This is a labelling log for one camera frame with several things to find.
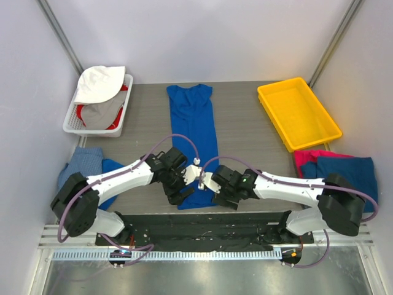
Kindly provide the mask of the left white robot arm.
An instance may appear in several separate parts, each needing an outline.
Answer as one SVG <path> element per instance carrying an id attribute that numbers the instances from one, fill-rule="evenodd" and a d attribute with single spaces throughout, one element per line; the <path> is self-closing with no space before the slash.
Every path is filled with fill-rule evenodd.
<path id="1" fill-rule="evenodd" d="M 119 212 L 100 206 L 111 198 L 137 187 L 160 183 L 170 204 L 178 206 L 194 193 L 191 184 L 200 174 L 200 159 L 191 164 L 177 148 L 148 154 L 128 166 L 95 176 L 72 174 L 51 202 L 60 220 L 58 241 L 78 237 L 88 231 L 109 237 L 117 245 L 128 243 L 132 225 Z"/>

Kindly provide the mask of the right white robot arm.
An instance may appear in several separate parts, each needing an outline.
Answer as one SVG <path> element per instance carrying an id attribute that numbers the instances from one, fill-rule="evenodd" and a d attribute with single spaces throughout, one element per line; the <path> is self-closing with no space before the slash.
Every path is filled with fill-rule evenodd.
<path id="1" fill-rule="evenodd" d="M 215 192 L 215 202 L 236 208 L 240 200 L 274 199 L 304 205 L 284 212 L 278 225 L 266 231 L 267 243 L 290 243 L 314 230 L 330 229 L 355 237 L 359 233 L 365 200 L 339 175 L 299 179 L 248 168 L 243 173 L 219 165 L 205 173 L 202 182 Z"/>

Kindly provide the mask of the blue printed t shirt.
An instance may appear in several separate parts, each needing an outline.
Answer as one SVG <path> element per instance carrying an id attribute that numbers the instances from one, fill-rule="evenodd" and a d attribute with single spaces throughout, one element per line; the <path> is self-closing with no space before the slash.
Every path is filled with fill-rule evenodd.
<path id="1" fill-rule="evenodd" d="M 193 141 L 199 152 L 200 165 L 203 166 L 209 159 L 219 155 L 211 101 L 213 88 L 205 84 L 189 88 L 170 85 L 166 91 L 169 96 L 172 133 L 184 135 Z M 180 137 L 173 137 L 172 141 L 173 146 L 187 157 L 186 166 L 192 164 L 196 154 L 190 143 Z M 216 205 L 212 201 L 213 191 L 199 190 L 197 181 L 192 183 L 191 187 L 195 192 L 177 206 L 179 210 Z"/>

